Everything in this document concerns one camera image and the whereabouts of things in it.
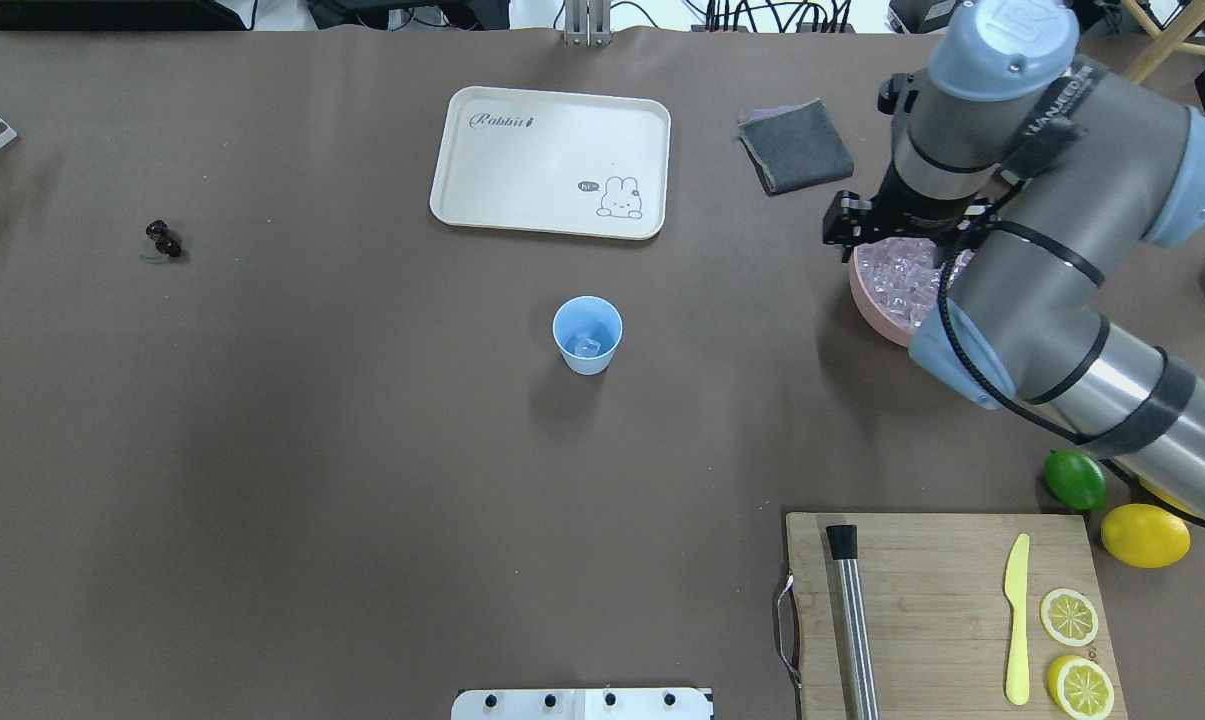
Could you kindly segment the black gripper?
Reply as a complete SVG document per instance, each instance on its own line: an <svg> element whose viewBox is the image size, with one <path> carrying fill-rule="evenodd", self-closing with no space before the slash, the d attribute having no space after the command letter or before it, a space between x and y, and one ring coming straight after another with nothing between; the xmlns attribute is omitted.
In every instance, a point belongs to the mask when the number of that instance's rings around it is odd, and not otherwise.
<svg viewBox="0 0 1205 720"><path fill-rule="evenodd" d="M966 218L966 209L976 200L977 193L989 181L989 169L976 173L958 173L959 181L972 181L959 190L945 190L940 196L918 190L900 175L895 165L889 165L868 216L868 243L890 238L936 240L941 234L954 231Z"/></svg>

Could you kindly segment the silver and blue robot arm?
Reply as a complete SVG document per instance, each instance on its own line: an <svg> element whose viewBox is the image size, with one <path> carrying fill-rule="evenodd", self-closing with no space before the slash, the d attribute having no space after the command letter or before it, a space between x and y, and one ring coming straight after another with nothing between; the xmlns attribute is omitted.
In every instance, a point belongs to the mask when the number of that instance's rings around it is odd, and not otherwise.
<svg viewBox="0 0 1205 720"><path fill-rule="evenodd" d="M1205 117L1078 55L1059 1L962 1L893 140L872 201L899 236L953 231L999 170L1021 181L910 342L971 399L1041 407L1205 521L1205 380L1092 300L1138 243L1205 225Z"/></svg>

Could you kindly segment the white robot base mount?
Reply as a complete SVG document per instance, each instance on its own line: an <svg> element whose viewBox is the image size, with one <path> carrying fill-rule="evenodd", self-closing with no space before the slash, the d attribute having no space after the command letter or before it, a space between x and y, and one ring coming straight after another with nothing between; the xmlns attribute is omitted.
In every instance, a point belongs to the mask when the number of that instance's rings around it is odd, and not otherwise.
<svg viewBox="0 0 1205 720"><path fill-rule="evenodd" d="M451 719L715 719L711 691L699 687L470 689Z"/></svg>

